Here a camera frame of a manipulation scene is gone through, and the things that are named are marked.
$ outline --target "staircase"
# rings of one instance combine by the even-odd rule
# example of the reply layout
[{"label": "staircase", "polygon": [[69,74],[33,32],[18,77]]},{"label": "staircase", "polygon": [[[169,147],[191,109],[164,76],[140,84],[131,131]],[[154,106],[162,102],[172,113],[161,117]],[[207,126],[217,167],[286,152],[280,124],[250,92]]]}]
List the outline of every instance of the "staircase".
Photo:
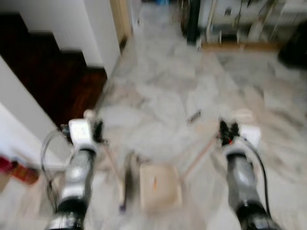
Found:
[{"label": "staircase", "polygon": [[92,109],[107,81],[81,51],[61,51],[52,33],[29,33],[18,13],[0,14],[0,55],[59,126]]}]

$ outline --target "marble floor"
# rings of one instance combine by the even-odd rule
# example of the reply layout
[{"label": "marble floor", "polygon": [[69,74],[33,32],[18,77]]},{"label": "marble floor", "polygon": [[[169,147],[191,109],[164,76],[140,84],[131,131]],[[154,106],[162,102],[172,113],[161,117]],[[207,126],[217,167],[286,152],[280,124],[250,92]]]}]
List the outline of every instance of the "marble floor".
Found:
[{"label": "marble floor", "polygon": [[[307,76],[282,66],[276,53],[207,53],[186,45],[168,7],[144,4],[140,25],[109,81],[98,115],[121,166],[130,152],[168,162],[183,173],[204,148],[219,117],[261,128],[273,218],[287,230],[307,225]],[[201,117],[187,118],[201,109]],[[260,170],[258,189],[263,200]],[[97,171],[86,230],[238,230],[228,206],[226,162],[207,154],[183,185],[183,206],[148,215],[138,191],[125,215],[111,173]],[[41,230],[51,214],[42,183],[11,182],[1,195],[0,229]]]}]

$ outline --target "dark wooden stair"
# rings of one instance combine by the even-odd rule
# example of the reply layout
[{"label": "dark wooden stair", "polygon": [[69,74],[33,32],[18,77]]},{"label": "dark wooden stair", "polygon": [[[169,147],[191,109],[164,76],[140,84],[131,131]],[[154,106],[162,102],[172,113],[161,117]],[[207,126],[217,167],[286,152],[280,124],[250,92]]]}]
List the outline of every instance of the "dark wooden stair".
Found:
[{"label": "dark wooden stair", "polygon": [[61,51],[52,33],[29,33],[20,14],[0,14],[0,55],[59,126],[92,109],[107,81],[81,51]]}]

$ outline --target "wooden baseboard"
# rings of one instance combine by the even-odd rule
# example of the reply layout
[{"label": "wooden baseboard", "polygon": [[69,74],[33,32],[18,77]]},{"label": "wooden baseboard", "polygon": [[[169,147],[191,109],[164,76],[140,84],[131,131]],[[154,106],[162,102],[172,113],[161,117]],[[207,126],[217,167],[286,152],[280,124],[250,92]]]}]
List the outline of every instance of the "wooden baseboard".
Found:
[{"label": "wooden baseboard", "polygon": [[247,42],[247,43],[203,43],[202,50],[205,51],[278,51],[284,46],[284,43],[266,43],[266,42]]}]

